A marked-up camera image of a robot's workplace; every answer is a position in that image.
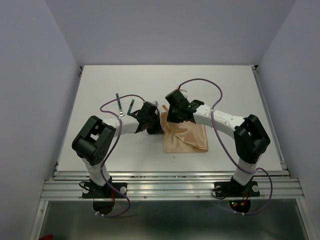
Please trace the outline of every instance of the beige cloth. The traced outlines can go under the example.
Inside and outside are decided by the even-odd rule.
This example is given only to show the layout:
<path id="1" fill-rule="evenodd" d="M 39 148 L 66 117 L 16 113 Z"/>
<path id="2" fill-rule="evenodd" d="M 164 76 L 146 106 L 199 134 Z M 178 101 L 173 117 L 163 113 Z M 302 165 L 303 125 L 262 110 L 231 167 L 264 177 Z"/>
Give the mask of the beige cloth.
<path id="1" fill-rule="evenodd" d="M 205 153 L 208 151 L 208 139 L 204 125 L 191 121 L 167 122 L 168 108 L 165 105 L 162 107 L 165 110 L 161 113 L 165 153 Z"/>

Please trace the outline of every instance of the wall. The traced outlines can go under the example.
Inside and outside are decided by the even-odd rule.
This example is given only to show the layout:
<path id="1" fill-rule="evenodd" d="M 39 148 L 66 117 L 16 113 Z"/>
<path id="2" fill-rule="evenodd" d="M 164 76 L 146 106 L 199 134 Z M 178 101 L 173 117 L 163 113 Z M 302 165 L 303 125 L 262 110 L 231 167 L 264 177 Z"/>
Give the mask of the wall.
<path id="1" fill-rule="evenodd" d="M 286 163 L 320 236 L 320 1 L 297 0 L 258 74 Z"/>
<path id="2" fill-rule="evenodd" d="M 46 0 L 84 64 L 258 64 L 295 0 Z"/>
<path id="3" fill-rule="evenodd" d="M 79 66 L 44 0 L 2 1 L 0 29 L 0 239 L 24 240 L 54 170 Z"/>

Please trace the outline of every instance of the purple cable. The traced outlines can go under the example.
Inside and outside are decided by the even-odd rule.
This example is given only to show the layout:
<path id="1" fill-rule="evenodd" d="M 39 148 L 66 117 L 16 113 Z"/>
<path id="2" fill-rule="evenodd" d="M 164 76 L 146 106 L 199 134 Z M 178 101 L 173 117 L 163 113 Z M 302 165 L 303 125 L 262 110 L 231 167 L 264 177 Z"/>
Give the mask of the purple cable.
<path id="1" fill-rule="evenodd" d="M 138 98 L 142 99 L 142 101 L 145 101 L 141 96 L 135 95 L 135 94 L 128 94 L 128 95 L 125 95 L 125 96 L 121 96 L 121 97 L 119 97 L 119 99 L 123 99 L 123 98 L 126 98 L 126 97 L 138 97 Z M 107 178 L 106 178 L 106 176 L 105 176 L 105 174 L 104 174 L 104 170 L 103 170 L 104 165 L 106 164 L 107 159 L 109 158 L 110 154 L 113 152 L 113 150 L 115 149 L 116 145 L 117 145 L 118 142 L 119 142 L 120 135 L 121 135 L 121 132 L 122 132 L 122 121 L 121 121 L 120 117 L 119 117 L 117 114 L 115 114 L 114 112 L 112 112 L 112 111 L 105 111 L 105 110 L 103 110 L 102 108 L 105 107 L 106 105 L 108 105 L 108 104 L 116 101 L 116 100 L 117 100 L 117 99 L 113 99 L 113 100 L 111 100 L 111 101 L 103 104 L 103 105 L 100 107 L 100 111 L 101 111 L 101 112 L 107 113 L 107 114 L 112 114 L 112 115 L 114 115 L 114 116 L 119 120 L 119 133 L 118 133 L 118 136 L 116 137 L 116 140 L 115 140 L 112 148 L 110 149 L 110 151 L 108 152 L 108 154 L 107 154 L 106 157 L 104 158 L 104 160 L 103 160 L 103 162 L 102 162 L 102 164 L 101 164 L 101 170 L 100 170 L 100 172 L 101 172 L 102 178 L 103 178 L 103 180 L 106 182 L 106 184 L 107 184 L 112 190 L 114 190 L 117 194 L 121 195 L 122 197 L 124 197 L 124 198 L 128 201 L 128 207 L 127 207 L 124 211 L 122 211 L 122 212 L 120 212 L 120 213 L 118 213 L 118 214 L 116 214 L 116 215 L 112 215 L 112 216 L 103 215 L 103 214 L 101 214 L 101 213 L 99 213 L 99 212 L 97 212 L 97 211 L 95 212 L 97 215 L 99 215 L 100 217 L 103 217 L 103 218 L 115 218 L 115 217 L 118 217 L 118 216 L 126 213 L 126 212 L 130 209 L 130 207 L 131 207 L 130 199 L 129 199 L 125 194 L 123 194 L 123 193 L 121 193 L 120 191 L 118 191 L 114 186 L 112 186 L 110 182 L 108 182 L 108 180 L 107 180 Z"/>
<path id="2" fill-rule="evenodd" d="M 262 170 L 262 171 L 264 171 L 264 173 L 265 173 L 265 174 L 267 175 L 267 177 L 269 178 L 269 180 L 270 180 L 270 195 L 269 195 L 269 198 L 268 198 L 266 204 L 265 204 L 262 208 L 260 208 L 259 210 L 253 211 L 253 212 L 250 212 L 250 213 L 245 213 L 244 215 L 253 215 L 253 214 L 259 213 L 260 211 L 262 211 L 263 209 L 265 209 L 265 207 L 270 203 L 270 200 L 271 200 L 271 198 L 272 198 L 272 194 L 273 194 L 273 191 L 274 191 L 274 190 L 273 190 L 274 187 L 273 187 L 272 179 L 271 179 L 269 173 L 268 173 L 266 170 L 264 170 L 263 168 L 261 168 L 261 167 L 257 167 L 257 168 L 255 169 L 255 171 L 247 171 L 247 170 L 243 169 L 242 167 L 240 167 L 240 166 L 236 163 L 236 161 L 233 159 L 233 157 L 232 157 L 231 154 L 229 153 L 228 149 L 226 148 L 225 144 L 223 143 L 223 141 L 222 141 L 222 139 L 221 139 L 221 137 L 220 137 L 220 135 L 219 135 L 219 133 L 218 133 L 216 123 L 215 123 L 215 121 L 214 121 L 214 108 L 215 108 L 215 106 L 222 100 L 222 97 L 223 97 L 222 89 L 221 89 L 216 83 L 214 83 L 213 81 L 210 81 L 210 80 L 205 79 L 205 78 L 193 78 L 193 79 L 184 81 L 183 83 L 181 83 L 181 84 L 178 86 L 178 89 L 180 89 L 182 85 L 184 85 L 184 84 L 186 84 L 186 83 L 189 83 L 189 82 L 192 82 L 192 81 L 205 81 L 205 82 L 211 83 L 211 84 L 213 84 L 214 86 L 216 86 L 216 88 L 217 88 L 217 89 L 219 90 L 219 92 L 220 92 L 220 97 L 219 97 L 219 99 L 213 104 L 213 106 L 212 106 L 212 108 L 211 108 L 211 109 L 212 109 L 212 112 L 211 112 L 211 122 L 212 122 L 212 126 L 213 126 L 213 130 L 214 130 L 214 132 L 215 132 L 215 135 L 216 135 L 216 137 L 218 138 L 218 141 L 219 141 L 219 143 L 221 144 L 221 147 L 223 148 L 224 152 L 225 152 L 226 155 L 229 157 L 229 159 L 231 160 L 231 162 L 232 162 L 239 170 L 241 170 L 242 172 L 244 172 L 244 173 L 246 173 L 246 174 L 255 174 L 257 170 Z M 228 211 L 230 211 L 230 212 L 233 212 L 233 211 L 230 210 L 230 209 L 226 209 L 226 208 L 224 208 L 224 207 L 221 207 L 221 208 L 223 208 L 223 209 L 225 209 L 225 210 L 228 210 Z"/>

